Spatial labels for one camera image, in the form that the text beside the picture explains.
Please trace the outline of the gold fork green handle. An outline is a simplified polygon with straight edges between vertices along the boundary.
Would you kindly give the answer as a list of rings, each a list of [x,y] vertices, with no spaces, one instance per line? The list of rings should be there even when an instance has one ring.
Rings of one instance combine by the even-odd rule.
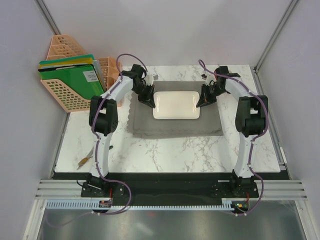
[[[88,160],[89,160],[90,158],[87,158],[87,156],[86,157],[84,157],[82,160],[80,160],[79,162],[78,162],[78,164],[77,164],[77,169],[79,170],[84,164],[86,164],[87,162],[88,162]]]

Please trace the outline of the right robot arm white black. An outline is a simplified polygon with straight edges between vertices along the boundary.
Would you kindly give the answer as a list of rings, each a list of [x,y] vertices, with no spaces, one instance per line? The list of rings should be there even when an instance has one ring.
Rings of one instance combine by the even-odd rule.
[[[235,128],[239,133],[238,157],[231,179],[225,189],[236,198],[258,198],[255,178],[258,175],[253,170],[255,145],[269,128],[268,98],[257,95],[242,81],[238,73],[232,73],[227,66],[220,66],[210,71],[204,63],[201,75],[205,83],[201,86],[200,98],[196,104],[202,108],[217,102],[217,97],[227,93],[237,101]]]

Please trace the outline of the white rectangular plate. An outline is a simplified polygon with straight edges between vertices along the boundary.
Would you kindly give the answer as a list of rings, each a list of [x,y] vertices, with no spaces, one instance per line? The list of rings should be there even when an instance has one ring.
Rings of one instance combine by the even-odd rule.
[[[156,120],[195,120],[200,117],[197,91],[157,91],[154,94]]]

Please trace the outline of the knife pink handle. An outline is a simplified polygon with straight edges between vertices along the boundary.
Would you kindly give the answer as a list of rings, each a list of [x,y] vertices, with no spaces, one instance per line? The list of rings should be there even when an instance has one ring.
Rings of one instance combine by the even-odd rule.
[[[92,148],[89,153],[87,154],[87,158],[91,158],[93,156],[94,148]]]

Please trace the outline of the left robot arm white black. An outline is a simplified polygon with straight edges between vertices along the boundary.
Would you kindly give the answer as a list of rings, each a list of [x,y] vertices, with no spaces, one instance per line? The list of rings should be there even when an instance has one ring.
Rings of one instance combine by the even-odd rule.
[[[125,186],[119,180],[107,179],[109,174],[109,150],[113,133],[119,123],[118,102],[130,91],[137,95],[138,101],[155,108],[153,84],[146,82],[147,70],[134,64],[129,71],[123,70],[115,84],[100,96],[90,100],[89,126],[96,136],[93,146],[93,163],[86,182],[82,184],[81,197],[103,198],[110,192],[110,184]]]

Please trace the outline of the grey placemat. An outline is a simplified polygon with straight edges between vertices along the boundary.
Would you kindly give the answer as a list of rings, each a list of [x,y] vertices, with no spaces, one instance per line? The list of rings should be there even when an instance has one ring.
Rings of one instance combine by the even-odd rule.
[[[155,119],[153,109],[131,93],[127,131],[145,139],[222,136],[218,104],[200,108],[198,119]]]

